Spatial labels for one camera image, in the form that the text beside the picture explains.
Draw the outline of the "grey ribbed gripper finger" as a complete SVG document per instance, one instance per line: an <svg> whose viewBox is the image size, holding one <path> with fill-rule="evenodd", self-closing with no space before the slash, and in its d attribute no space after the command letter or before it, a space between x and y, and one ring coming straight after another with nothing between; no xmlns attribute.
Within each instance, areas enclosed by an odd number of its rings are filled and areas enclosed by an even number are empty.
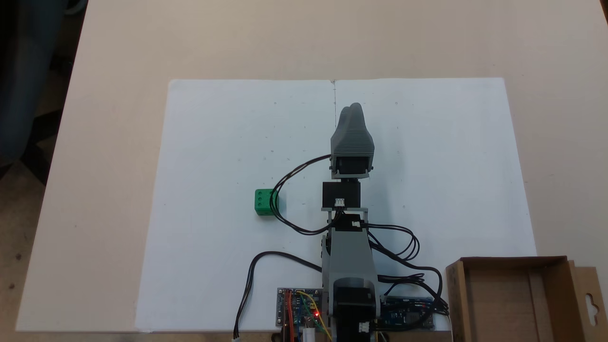
<svg viewBox="0 0 608 342"><path fill-rule="evenodd" d="M332 135L332 143L373 143L373 138L367 129L362 105L350 105L351 116L345 128L337 128Z"/></svg>

